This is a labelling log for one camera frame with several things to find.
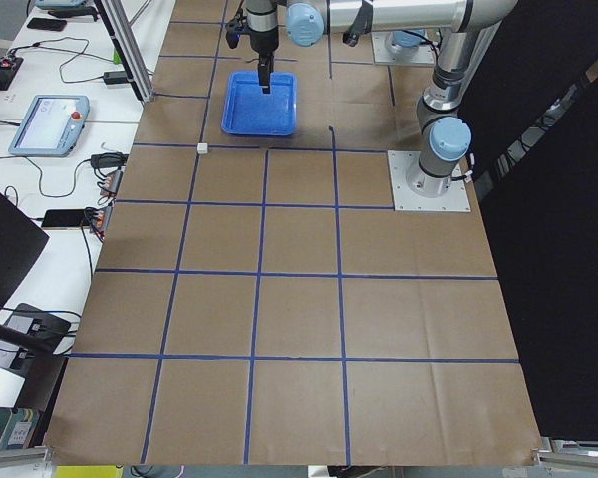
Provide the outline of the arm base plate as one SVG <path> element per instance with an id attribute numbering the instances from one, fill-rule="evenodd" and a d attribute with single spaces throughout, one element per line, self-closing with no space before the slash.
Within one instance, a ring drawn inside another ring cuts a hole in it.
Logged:
<path id="1" fill-rule="evenodd" d="M 464 181 L 452 181 L 452 176 L 426 175 L 420 169 L 419 156 L 418 151 L 387 151 L 394 209 L 397 212 L 469 213 L 471 207 Z"/>

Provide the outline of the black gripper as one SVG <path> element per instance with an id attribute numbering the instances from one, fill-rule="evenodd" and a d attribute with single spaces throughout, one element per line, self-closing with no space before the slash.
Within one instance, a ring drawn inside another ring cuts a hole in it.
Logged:
<path id="1" fill-rule="evenodd" d="M 259 86 L 263 94 L 269 94 L 271 70 L 274 69 L 274 54 L 278 49 L 278 29 L 273 28 L 266 32 L 252 31 L 250 45 L 259 55 Z"/>

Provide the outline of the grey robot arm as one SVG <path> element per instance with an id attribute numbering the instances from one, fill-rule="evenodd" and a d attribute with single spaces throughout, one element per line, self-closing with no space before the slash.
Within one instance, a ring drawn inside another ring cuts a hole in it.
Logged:
<path id="1" fill-rule="evenodd" d="M 474 1 L 243 1 L 226 40 L 235 46 L 248 38 L 258 57 L 259 85 L 268 93 L 282 33 L 301 47 L 338 33 L 344 45 L 354 47 L 362 37 L 381 32 L 398 50 L 407 36 L 437 31 L 432 79 L 417 105 L 421 152 L 407 170 L 406 183 L 419 196 L 438 198 L 449 191 L 455 168 L 468 155 L 471 131 L 457 110 L 481 27 Z"/>
<path id="2" fill-rule="evenodd" d="M 437 52 L 436 44 L 427 37 L 425 29 L 398 30 L 388 34 L 386 47 L 395 54 L 413 52 L 419 47 L 429 47 L 433 53 Z"/>

